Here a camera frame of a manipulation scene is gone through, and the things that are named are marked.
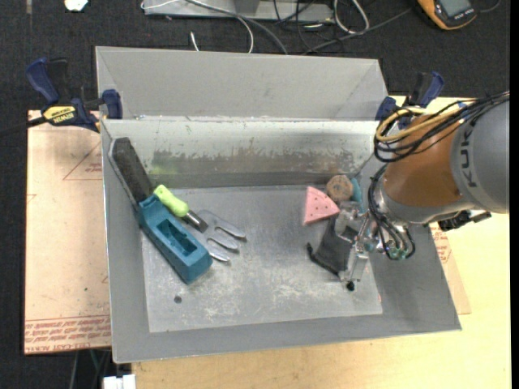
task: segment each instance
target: yellow cable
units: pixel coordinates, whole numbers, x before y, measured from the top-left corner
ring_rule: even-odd
[[[475,100],[464,101],[465,104],[467,104],[467,102],[473,103],[473,102],[475,102]],[[444,121],[446,118],[451,117],[452,115],[458,113],[460,111],[460,109],[461,108],[456,108],[456,109],[453,109],[453,110],[450,110],[450,111],[445,111],[442,114],[438,115],[437,117],[434,117],[434,118],[432,118],[430,120],[424,121],[424,122],[418,124],[417,126],[412,126],[412,127],[407,128],[405,130],[402,130],[398,134],[395,134],[395,135],[382,135],[382,132],[388,127],[388,125],[392,124],[403,113],[406,113],[406,112],[409,112],[409,111],[413,112],[413,113],[428,113],[424,109],[416,109],[416,108],[405,107],[404,109],[399,109],[398,111],[396,111],[395,113],[390,115],[388,118],[386,118],[382,122],[382,124],[380,124],[379,128],[377,129],[375,137],[381,143],[386,143],[386,142],[389,142],[389,141],[395,141],[395,140],[401,139],[403,137],[406,137],[406,136],[414,133],[417,130],[421,130],[422,128],[424,128],[426,126],[430,126],[431,124],[435,124],[437,122]]]

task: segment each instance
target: cardboard sheet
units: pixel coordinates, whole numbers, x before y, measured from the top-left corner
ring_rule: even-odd
[[[24,352],[111,344],[101,138],[28,131]]]

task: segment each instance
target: blue clamp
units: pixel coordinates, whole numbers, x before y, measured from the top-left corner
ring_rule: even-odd
[[[386,96],[379,106],[378,111],[375,115],[376,121],[382,121],[389,117],[397,107],[397,100],[390,96]]]
[[[54,105],[59,101],[58,91],[54,88],[47,74],[47,58],[38,58],[25,69],[25,76],[34,89],[36,89],[47,101],[47,105]]]
[[[42,118],[32,120],[29,125],[39,125],[48,122],[53,126],[80,126],[95,132],[99,131],[99,120],[88,110],[91,106],[106,104],[109,118],[122,118],[121,97],[114,89],[103,92],[99,100],[84,103],[80,98],[72,98],[68,94],[66,86],[66,59],[38,58],[25,69],[25,75],[34,89],[36,89],[46,101],[41,109]],[[53,83],[51,76],[56,79],[60,91]]]
[[[418,74],[414,90],[408,97],[408,104],[426,108],[440,94],[444,84],[444,79],[438,72]]]
[[[101,96],[102,100],[108,108],[108,118],[120,120],[122,119],[121,96],[115,89],[107,89]]]

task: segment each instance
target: yellow handle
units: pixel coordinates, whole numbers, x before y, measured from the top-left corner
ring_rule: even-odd
[[[159,198],[164,206],[166,206],[171,213],[173,213],[176,217],[184,217],[189,212],[189,206],[186,202],[180,200],[177,196],[175,196],[169,189],[164,186],[158,186],[153,194]]]

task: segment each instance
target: clamp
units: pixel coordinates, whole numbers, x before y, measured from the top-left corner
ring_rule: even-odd
[[[37,126],[48,122],[53,126],[79,126],[100,131],[99,119],[89,109],[106,105],[107,118],[121,119],[121,97],[114,89],[102,93],[101,98],[84,103],[81,98],[70,97],[66,86],[67,61],[64,58],[49,61],[38,58],[25,70],[29,83],[46,100],[41,109],[41,117],[28,122],[28,126]]]

